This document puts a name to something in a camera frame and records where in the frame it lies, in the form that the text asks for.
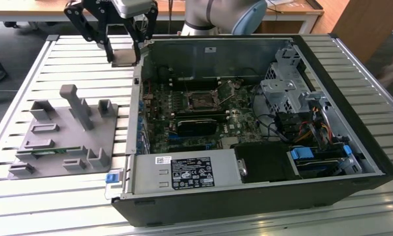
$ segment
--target blue latch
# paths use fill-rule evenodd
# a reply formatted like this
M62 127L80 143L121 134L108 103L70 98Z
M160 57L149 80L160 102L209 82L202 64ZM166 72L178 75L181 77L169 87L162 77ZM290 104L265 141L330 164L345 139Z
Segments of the blue latch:
M352 148L348 145L344 145L344 150L348 156L353 153Z
M117 183L118 182L118 174L108 173L105 182L106 183Z
M309 147L296 147L290 151L290 156L293 157L293 160L296 159L305 159L305 158L313 158L313 152Z

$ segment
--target gray fixture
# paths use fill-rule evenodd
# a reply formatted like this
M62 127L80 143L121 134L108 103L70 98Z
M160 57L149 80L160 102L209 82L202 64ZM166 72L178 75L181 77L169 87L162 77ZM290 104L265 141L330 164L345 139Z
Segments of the gray fixture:
M33 102L33 120L9 179L25 179L108 172L118 106L100 100L89 106L76 94L76 85L62 85L61 97L70 107L52 107L48 100Z

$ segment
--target aluminum table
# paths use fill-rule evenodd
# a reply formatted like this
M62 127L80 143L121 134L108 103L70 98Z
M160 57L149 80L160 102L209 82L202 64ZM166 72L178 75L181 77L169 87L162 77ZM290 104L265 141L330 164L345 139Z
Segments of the aluminum table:
M393 98L338 39L302 37L393 161ZM128 36L110 41L114 49L130 47ZM101 98L120 105L112 168L124 166L132 72L112 68L105 52L80 36L48 38L0 124L0 235L393 235L393 181L326 207L134 228L105 199L105 174L6 180L33 100L66 106L62 84L76 84L89 105Z

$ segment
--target white sticker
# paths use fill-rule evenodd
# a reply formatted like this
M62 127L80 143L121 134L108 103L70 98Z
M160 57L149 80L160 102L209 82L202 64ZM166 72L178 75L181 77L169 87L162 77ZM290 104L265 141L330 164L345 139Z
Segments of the white sticker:
M157 156L156 164L170 164L172 157L170 156Z
M205 53L214 53L217 48L205 48Z

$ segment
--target barcode sticker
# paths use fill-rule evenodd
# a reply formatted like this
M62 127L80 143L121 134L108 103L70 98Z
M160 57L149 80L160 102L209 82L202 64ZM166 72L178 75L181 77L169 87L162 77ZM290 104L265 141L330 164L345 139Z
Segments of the barcode sticker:
M170 164L172 157L170 156L157 156L156 164Z

